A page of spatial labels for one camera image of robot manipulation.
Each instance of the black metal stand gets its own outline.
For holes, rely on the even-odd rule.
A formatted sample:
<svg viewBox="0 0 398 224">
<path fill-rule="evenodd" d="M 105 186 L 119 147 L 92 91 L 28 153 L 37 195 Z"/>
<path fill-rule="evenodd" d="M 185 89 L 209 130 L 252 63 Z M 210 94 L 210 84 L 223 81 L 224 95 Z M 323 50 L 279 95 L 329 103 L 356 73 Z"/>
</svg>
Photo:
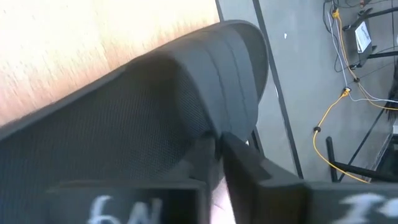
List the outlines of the black metal stand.
<svg viewBox="0 0 398 224">
<path fill-rule="evenodd" d="M 350 172 L 352 174 L 358 174 L 361 176 L 370 177 L 372 179 L 377 179 L 383 182 L 398 182 L 398 177 L 394 175 L 382 174 L 377 171 L 336 162 L 335 151 L 333 149 L 333 143 L 331 137 L 326 138 L 326 149 L 328 151 L 329 162 L 341 170 Z M 330 167 L 330 174 L 332 182 L 340 182 L 337 178 L 337 171 L 335 168 Z"/>
<path fill-rule="evenodd" d="M 368 22 L 368 19 L 373 18 L 373 17 L 396 12 L 396 11 L 398 11 L 398 7 L 393 7 L 390 9 L 381 10 L 379 12 L 370 13 L 372 10 L 373 10 L 373 8 L 367 9 L 365 11 L 360 11 L 358 13 L 357 20 L 348 26 L 344 26 L 343 31 L 355 30 L 362 22 L 364 22 L 364 21 Z M 376 47 L 377 46 L 369 45 L 369 47 L 364 52 L 358 53 L 359 62 L 355 65 L 350 65 L 349 67 L 351 69 L 361 68 L 365 64 L 367 59 L 398 56 L 398 51 L 386 52 L 386 53 L 381 53 L 381 54 L 372 54 L 374 52 L 374 50 L 376 49 Z"/>
</svg>

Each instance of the wire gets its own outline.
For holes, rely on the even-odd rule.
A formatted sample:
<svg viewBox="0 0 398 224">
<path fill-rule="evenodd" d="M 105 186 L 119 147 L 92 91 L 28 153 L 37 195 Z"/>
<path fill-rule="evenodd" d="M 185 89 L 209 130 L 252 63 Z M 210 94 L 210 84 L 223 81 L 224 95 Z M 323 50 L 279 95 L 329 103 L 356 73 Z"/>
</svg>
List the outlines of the wire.
<svg viewBox="0 0 398 224">
<path fill-rule="evenodd" d="M 340 96 L 334 103 L 332 103 L 332 104 L 329 106 L 329 108 L 326 110 L 325 114 L 323 115 L 321 121 L 318 123 L 318 127 L 319 127 L 319 128 L 320 128 L 320 126 L 322 125 L 322 123 L 324 122 L 325 118 L 328 116 L 330 110 L 331 110 L 343 97 L 346 97 L 346 96 L 348 96 L 348 95 L 349 95 L 348 92 L 345 91 L 343 94 L 341 94 L 341 96 Z M 347 175 L 348 177 L 351 177 L 351 178 L 356 179 L 356 180 L 358 180 L 358 181 L 360 181 L 360 182 L 364 182 L 364 183 L 369 184 L 369 182 L 367 182 L 367 181 L 365 181 L 365 180 L 362 180 L 362 179 L 360 179 L 360 178 L 358 178 L 358 177 L 355 177 L 354 175 L 351 175 L 351 174 L 349 174 L 349 173 L 343 171 L 342 169 L 338 168 L 337 166 L 335 166 L 335 165 L 333 165 L 331 162 L 329 162 L 329 161 L 320 153 L 320 151 L 319 151 L 318 148 L 317 148 L 317 135 L 318 135 L 318 133 L 319 133 L 319 131 L 316 130 L 316 131 L 314 132 L 314 134 L 313 134 L 313 137 L 312 137 L 313 148 L 314 148 L 315 152 L 318 154 L 318 156 L 321 157 L 321 159 L 323 159 L 327 164 L 329 164 L 329 166 L 335 168 L 336 170 L 340 171 L 341 173 Z"/>
<path fill-rule="evenodd" d="M 337 20 L 338 20 L 338 22 L 339 22 L 339 25 L 340 25 L 339 28 L 338 28 L 338 37 L 339 37 L 339 40 L 340 40 L 341 49 L 342 49 L 342 51 L 343 51 L 343 58 L 344 58 L 344 61 L 345 61 L 346 64 L 347 64 L 347 66 L 349 66 L 349 63 L 348 63 L 348 60 L 347 60 L 347 54 L 346 54 L 346 50 L 345 50 L 345 45 L 344 45 L 344 40 L 343 40 L 343 36 L 342 36 L 342 33 L 343 33 L 342 26 L 343 26 L 343 25 L 342 25 L 342 21 L 341 21 L 340 13 L 338 12 L 338 9 L 337 9 L 337 11 L 336 11 L 335 13 L 336 13 L 336 18 L 337 18 Z M 357 77 L 356 77 L 355 73 L 352 71 L 352 69 L 348 67 L 348 70 L 349 70 L 349 72 L 351 73 L 351 75 L 354 77 L 354 79 L 357 79 Z M 375 100 L 380 100 L 380 99 L 379 99 L 379 98 L 375 98 L 375 97 L 373 97 L 372 95 L 370 95 L 370 94 L 365 90 L 365 88 L 362 86 L 362 84 L 358 83 L 358 86 L 359 86 L 359 90 L 362 92 L 362 94 L 363 94 L 363 95 L 365 96 L 365 98 L 369 101 L 369 103 L 372 104 L 373 106 L 376 106 L 376 107 L 382 108 L 382 109 L 386 109 L 386 110 L 398 111 L 398 108 L 388 108 L 388 107 L 380 106 L 380 105 L 377 105 L 377 104 L 373 103 L 373 101 L 372 101 L 371 99 L 368 98 L 368 95 L 369 95 L 371 98 L 374 98 Z"/>
<path fill-rule="evenodd" d="M 398 47 L 398 46 L 388 47 L 388 48 L 386 48 L 386 49 L 382 49 L 382 50 L 379 50 L 378 52 L 375 52 L 375 54 L 378 54 L 378 53 L 381 53 L 381 52 L 385 52 L 386 50 L 394 49 L 394 48 L 396 48 L 396 47 Z M 343 69 L 342 69 L 343 67 L 342 67 L 340 70 L 337 70 L 337 68 L 336 68 L 337 60 L 338 60 L 338 58 L 336 57 L 336 60 L 335 60 L 335 72 L 336 72 L 336 73 L 340 73 L 340 72 L 343 71 Z"/>
<path fill-rule="evenodd" d="M 363 101 L 363 100 L 368 100 L 368 101 L 370 100 L 370 99 L 357 99 L 357 100 L 354 100 L 351 97 L 351 94 L 349 96 L 350 96 L 351 100 L 354 101 L 354 102 Z M 370 101 L 388 101 L 388 102 L 391 102 L 391 103 L 398 103 L 397 101 L 394 101 L 394 100 L 382 100 L 382 99 L 378 99 L 378 98 L 376 98 L 376 100 L 370 100 Z"/>
<path fill-rule="evenodd" d="M 323 2 L 323 17 L 322 17 L 322 19 L 323 19 L 323 24 L 325 25 L 325 28 L 326 28 L 326 31 L 328 31 L 329 33 L 331 32 L 330 31 L 330 29 L 329 29 L 329 27 L 327 26 L 327 24 L 326 24 L 326 19 L 325 19 L 325 6 L 326 6 L 326 1 L 325 2 Z M 337 1 L 337 2 L 332 2 L 332 5 L 331 5 L 331 8 L 330 8 L 330 11 L 333 9 L 333 8 L 337 8 L 337 7 L 341 7 L 340 6 L 340 1 Z M 331 26 L 330 27 L 332 27 L 333 25 L 335 24 L 335 20 L 333 20 L 333 22 L 332 22 L 332 24 L 331 24 Z M 380 50 L 380 51 L 378 51 L 378 52 L 376 52 L 375 54 L 378 54 L 378 53 L 381 53 L 381 52 L 383 52 L 383 51 L 385 51 L 385 50 L 389 50 L 389 49 L 393 49 L 393 48 L 395 48 L 395 46 L 394 47 L 389 47 L 388 49 L 384 49 L 384 50 Z M 336 58 L 335 58 L 335 63 L 334 63 L 334 69 L 335 69 L 335 72 L 336 73 L 340 73 L 341 71 L 343 71 L 343 67 L 344 66 L 341 66 L 341 69 L 340 70 L 337 70 L 337 60 L 338 60 L 338 56 L 336 55 Z"/>
<path fill-rule="evenodd" d="M 366 77 L 366 76 L 368 76 L 368 75 L 370 75 L 370 74 L 372 74 L 372 73 L 374 73 L 374 72 L 377 72 L 377 71 L 380 70 L 380 69 L 383 69 L 383 68 L 385 68 L 385 67 L 387 67 L 387 66 L 393 64 L 393 63 L 395 63 L 395 62 L 387 63 L 386 65 L 384 65 L 384 66 L 382 66 L 382 67 L 380 67 L 380 68 L 377 68 L 377 69 L 375 69 L 375 70 L 373 70 L 373 71 L 371 71 L 371 72 L 369 72 L 369 73 L 367 73 L 367 74 L 365 74 L 365 75 L 363 75 L 363 76 L 361 76 L 361 77 L 359 77 L 359 78 L 362 79 L 362 78 L 364 78 L 364 77 Z"/>
<path fill-rule="evenodd" d="M 328 15 L 331 13 L 331 11 L 332 11 L 332 9 L 333 8 L 335 8 L 336 9 L 336 7 L 338 6 L 340 4 L 340 0 L 337 0 L 337 2 L 335 2 L 335 1 L 333 1 L 332 2 L 332 4 L 331 4 L 331 6 L 330 6 L 330 9 L 329 9 L 329 13 L 328 13 Z M 328 31 L 328 33 L 329 34 L 331 34 L 333 37 L 332 38 L 335 38 L 335 40 L 336 40 L 336 42 L 337 42 L 337 48 L 339 48 L 340 46 L 339 46 L 339 41 L 338 41 L 338 39 L 337 39 L 337 36 L 335 35 L 335 34 L 332 34 L 331 33 L 331 30 L 330 29 L 332 29 L 332 27 L 333 27 L 333 25 L 335 24 L 335 20 L 333 20 L 333 22 L 331 23 L 331 25 L 330 25 L 330 22 L 329 22 L 329 27 L 328 27 L 328 25 L 326 24 L 326 19 L 325 19 L 325 6 L 326 6 L 326 1 L 325 2 L 323 2 L 323 12 L 322 12 L 322 19 L 323 19 L 323 24 L 325 25 L 325 28 L 326 28 L 326 31 Z M 336 59 L 335 59 L 335 72 L 337 72 L 338 73 L 338 71 L 337 71 L 337 68 L 336 68 L 336 63 L 337 63 L 337 60 L 338 60 L 338 55 L 336 55 Z"/>
<path fill-rule="evenodd" d="M 398 103 L 398 101 L 394 101 L 394 100 L 383 100 L 383 99 L 379 99 L 377 97 L 372 96 L 370 93 L 368 93 L 365 88 L 363 88 L 363 91 L 368 94 L 371 98 L 373 98 L 374 100 L 372 101 L 386 101 L 386 102 L 391 102 L 391 103 Z"/>
<path fill-rule="evenodd" d="M 340 60 L 340 64 L 341 64 L 341 67 L 343 67 L 343 62 L 342 62 L 342 60 L 341 60 L 341 57 L 340 57 L 340 53 L 339 53 L 339 51 L 338 51 L 338 47 L 336 46 L 336 43 L 335 43 L 335 40 L 334 40 L 334 37 L 336 37 L 334 34 L 333 34 L 333 24 L 330 22 L 330 13 L 328 13 L 328 20 L 329 20 L 329 25 L 330 25 L 330 34 L 331 34 L 331 41 L 333 41 L 333 45 L 335 46 L 335 50 L 336 50 L 336 54 L 337 54 L 337 58 Z M 343 75 L 344 75 L 344 81 L 345 81 L 345 83 L 346 83 L 346 86 L 348 86 L 348 84 L 347 84 L 347 77 L 346 77 L 346 72 L 343 70 Z"/>
</svg>

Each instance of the white cable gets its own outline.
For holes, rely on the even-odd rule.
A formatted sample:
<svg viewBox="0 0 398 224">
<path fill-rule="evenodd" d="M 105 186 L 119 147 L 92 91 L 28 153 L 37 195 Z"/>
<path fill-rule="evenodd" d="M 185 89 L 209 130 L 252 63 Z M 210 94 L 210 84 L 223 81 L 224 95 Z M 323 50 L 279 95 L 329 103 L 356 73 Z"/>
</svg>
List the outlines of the white cable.
<svg viewBox="0 0 398 224">
<path fill-rule="evenodd" d="M 330 12 L 328 13 L 328 19 L 329 19 L 329 24 L 330 24 L 330 26 L 331 26 L 331 22 L 330 22 Z M 342 41 L 341 41 L 341 39 L 340 39 L 340 28 L 338 27 L 338 22 L 335 21 L 335 23 L 336 23 L 336 26 L 337 26 L 337 36 L 338 36 L 339 43 L 342 43 Z M 333 28 L 331 27 L 330 30 L 331 30 L 332 39 L 333 39 Z M 337 55 L 338 55 L 338 58 L 339 58 L 339 60 L 340 60 L 341 67 L 344 68 L 343 62 L 342 62 L 342 60 L 341 60 L 341 57 L 340 57 L 339 53 L 337 53 Z M 344 69 L 343 69 L 343 75 L 344 75 L 344 79 L 346 80 L 346 74 L 345 74 L 345 72 L 344 72 Z M 362 87 L 362 90 L 363 90 L 366 94 L 368 94 L 371 98 L 373 98 L 373 100 L 370 100 L 370 99 L 358 99 L 358 100 L 354 100 L 353 97 L 351 96 L 351 94 L 349 94 L 349 97 L 351 98 L 352 101 L 358 102 L 358 101 L 361 101 L 361 100 L 368 100 L 368 101 L 385 101 L 385 102 L 391 102 L 391 103 L 398 103 L 398 101 L 394 101 L 394 100 L 383 100 L 383 99 L 374 97 L 374 96 L 370 95 L 370 93 L 368 93 L 368 92 L 365 90 L 365 88 L 364 88 L 363 86 L 361 86 L 361 87 Z"/>
<path fill-rule="evenodd" d="M 328 20 L 329 20 L 329 26 L 330 26 L 331 41 L 333 41 L 333 45 L 335 46 L 335 50 L 336 50 L 338 59 L 340 60 L 341 67 L 344 68 L 343 61 L 341 60 L 340 53 L 339 53 L 339 51 L 337 49 L 337 46 L 336 46 L 336 43 L 335 43 L 335 36 L 333 35 L 333 26 L 332 26 L 332 24 L 330 22 L 330 12 L 328 13 Z M 344 71 L 344 69 L 343 69 L 343 75 L 344 75 L 344 81 L 346 83 L 346 86 L 348 86 L 346 72 Z"/>
<path fill-rule="evenodd" d="M 363 86 L 361 86 L 361 87 L 362 87 L 362 90 L 365 91 L 366 94 L 368 94 L 371 98 L 373 98 L 373 99 L 375 99 L 375 100 L 377 100 L 377 101 L 386 101 L 386 102 L 391 102 L 391 103 L 398 103 L 398 101 L 394 101 L 394 100 L 383 100 L 383 99 L 379 99 L 379 98 L 377 98 L 377 97 L 374 97 L 374 96 L 372 96 L 370 93 L 368 93 L 368 91 L 366 91 L 365 88 L 364 88 Z"/>
</svg>

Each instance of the metal leg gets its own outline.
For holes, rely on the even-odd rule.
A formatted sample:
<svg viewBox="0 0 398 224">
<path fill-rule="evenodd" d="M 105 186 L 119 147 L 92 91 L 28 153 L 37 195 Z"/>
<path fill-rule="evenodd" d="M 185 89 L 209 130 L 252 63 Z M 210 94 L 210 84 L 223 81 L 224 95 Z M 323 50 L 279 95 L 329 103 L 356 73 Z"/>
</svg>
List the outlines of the metal leg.
<svg viewBox="0 0 398 224">
<path fill-rule="evenodd" d="M 350 172 L 353 174 L 358 174 L 358 175 L 374 178 L 374 179 L 385 181 L 385 182 L 398 182 L 398 177 L 394 176 L 394 175 L 381 174 L 381 173 L 373 171 L 373 170 L 363 169 L 360 167 L 342 164 L 339 162 L 335 162 L 335 166 L 339 167 L 340 169 L 342 169 L 344 171 L 347 171 L 347 172 Z"/>
<path fill-rule="evenodd" d="M 359 26 L 368 17 L 369 13 L 372 10 L 373 10 L 373 8 L 367 9 L 365 11 L 361 11 L 358 14 L 359 17 L 357 18 L 357 20 L 354 23 L 350 24 L 350 25 L 344 26 L 343 27 L 343 31 L 347 31 L 347 30 L 349 30 L 351 28 L 356 28 L 357 26 Z"/>
<path fill-rule="evenodd" d="M 381 10 L 379 12 L 370 13 L 370 14 L 368 14 L 365 17 L 367 19 L 369 19 L 369 18 L 372 18 L 372 17 L 381 16 L 381 15 L 385 15 L 385 14 L 396 12 L 396 11 L 398 11 L 398 7 L 392 7 L 390 9 L 386 9 L 386 10 Z"/>
<path fill-rule="evenodd" d="M 333 150 L 333 142 L 331 140 L 331 137 L 326 138 L 326 149 L 328 151 L 329 162 L 334 165 L 336 163 L 336 160 L 335 160 L 335 152 Z M 331 181 L 333 183 L 339 182 L 337 179 L 337 171 L 333 167 L 330 167 L 330 176 L 331 176 Z"/>
<path fill-rule="evenodd" d="M 368 59 L 370 59 L 370 58 L 380 58 L 380 57 L 391 57 L 391 56 L 398 56 L 398 51 L 371 54 L 371 55 L 368 56 Z"/>
</svg>

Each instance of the black plastic part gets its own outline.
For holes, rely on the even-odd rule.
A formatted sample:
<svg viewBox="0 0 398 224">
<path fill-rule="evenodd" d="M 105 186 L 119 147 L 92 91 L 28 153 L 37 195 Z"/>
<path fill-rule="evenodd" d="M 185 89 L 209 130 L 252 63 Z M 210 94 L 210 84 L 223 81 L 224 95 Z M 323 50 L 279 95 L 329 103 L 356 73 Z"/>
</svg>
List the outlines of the black plastic part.
<svg viewBox="0 0 398 224">
<path fill-rule="evenodd" d="M 349 93 L 349 92 L 351 92 L 351 88 L 350 87 L 348 87 L 348 86 L 346 86 L 346 87 L 344 87 L 344 89 L 343 89 L 343 93 Z"/>
<path fill-rule="evenodd" d="M 335 165 L 336 162 L 335 152 L 333 150 L 333 141 L 331 140 L 330 136 L 326 138 L 326 149 L 328 151 L 329 162 Z M 330 177 L 333 183 L 339 182 L 337 179 L 337 171 L 332 166 L 330 166 Z"/>
<path fill-rule="evenodd" d="M 361 68 L 362 65 L 360 63 L 356 64 L 356 65 L 349 65 L 349 69 L 351 70 L 355 70 L 355 68 Z"/>
<path fill-rule="evenodd" d="M 308 199 L 307 218 L 300 224 L 329 223 L 397 223 L 396 216 L 389 215 L 386 207 L 396 210 L 394 202 L 398 196 L 396 184 L 364 184 L 364 183 L 310 183 L 311 197 Z M 354 209 L 366 208 L 359 222 L 351 218 Z"/>
<path fill-rule="evenodd" d="M 205 187 L 204 182 L 188 179 L 71 182 L 46 193 L 42 223 L 209 224 Z"/>
<path fill-rule="evenodd" d="M 237 224 L 305 223 L 308 187 L 303 180 L 230 133 L 223 133 L 221 140 Z"/>
<path fill-rule="evenodd" d="M 350 29 L 357 28 L 364 20 L 368 18 L 368 14 L 373 10 L 373 8 L 369 8 L 365 10 L 356 20 L 350 25 L 344 26 L 343 31 L 347 31 Z"/>
<path fill-rule="evenodd" d="M 314 132 L 315 132 L 315 131 L 321 132 L 321 127 L 316 126 L 316 127 L 313 129 L 313 131 L 314 131 Z"/>
</svg>

